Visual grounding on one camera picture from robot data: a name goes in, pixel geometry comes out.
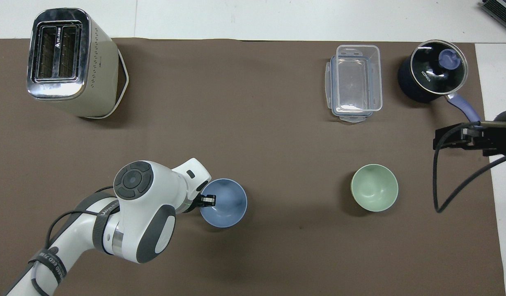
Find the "toaster slot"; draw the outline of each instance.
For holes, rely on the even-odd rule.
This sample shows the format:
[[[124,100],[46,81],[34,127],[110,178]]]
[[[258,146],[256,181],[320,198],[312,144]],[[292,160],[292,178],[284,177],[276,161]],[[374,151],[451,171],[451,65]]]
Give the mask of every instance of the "toaster slot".
[[[41,40],[39,42],[39,60],[37,78],[51,78],[54,65],[54,44],[56,43],[58,29],[45,26],[41,28]]]
[[[80,48],[77,26],[64,26],[61,33],[59,78],[73,78],[78,59],[76,49]]]

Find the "gray circular button pad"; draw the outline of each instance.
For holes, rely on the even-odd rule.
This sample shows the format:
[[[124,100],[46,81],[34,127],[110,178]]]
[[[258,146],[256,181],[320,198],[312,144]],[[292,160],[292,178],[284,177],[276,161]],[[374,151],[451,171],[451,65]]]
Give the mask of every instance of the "gray circular button pad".
[[[114,192],[124,200],[135,200],[153,184],[153,170],[149,163],[135,161],[121,169],[114,178]]]

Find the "green bowl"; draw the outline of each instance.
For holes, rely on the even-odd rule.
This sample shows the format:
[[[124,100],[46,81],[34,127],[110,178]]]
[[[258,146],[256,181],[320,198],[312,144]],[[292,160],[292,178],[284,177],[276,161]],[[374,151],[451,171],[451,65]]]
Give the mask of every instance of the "green bowl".
[[[368,164],[353,175],[351,191],[357,204],[371,212],[381,212],[396,202],[399,185],[387,167]]]

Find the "blue bowl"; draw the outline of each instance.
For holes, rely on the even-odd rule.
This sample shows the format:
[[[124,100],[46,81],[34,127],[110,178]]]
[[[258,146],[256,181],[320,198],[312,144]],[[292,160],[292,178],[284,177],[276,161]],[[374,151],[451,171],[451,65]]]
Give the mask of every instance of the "blue bowl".
[[[248,207],[246,192],[234,180],[217,179],[202,190],[203,195],[216,195],[215,206],[200,208],[202,217],[214,227],[226,228],[238,223]]]

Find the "velcro strap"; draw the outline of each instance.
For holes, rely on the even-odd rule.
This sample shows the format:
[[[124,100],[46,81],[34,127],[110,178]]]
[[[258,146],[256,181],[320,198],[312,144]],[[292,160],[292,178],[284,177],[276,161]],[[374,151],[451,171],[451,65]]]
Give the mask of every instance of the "velcro strap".
[[[38,253],[28,262],[30,263],[34,261],[38,261],[50,269],[58,284],[60,284],[64,277],[67,276],[67,269],[65,269],[60,257],[47,249],[41,249],[38,251]]]
[[[115,200],[110,202],[110,204],[107,204],[107,206],[105,206],[96,215],[96,220],[94,221],[94,226],[92,228],[92,243],[94,244],[94,247],[100,252],[105,252],[109,255],[112,255],[107,251],[105,251],[105,248],[103,247],[103,232],[105,231],[105,227],[107,226],[109,216],[119,211],[120,211],[120,202],[118,202],[118,200]]]

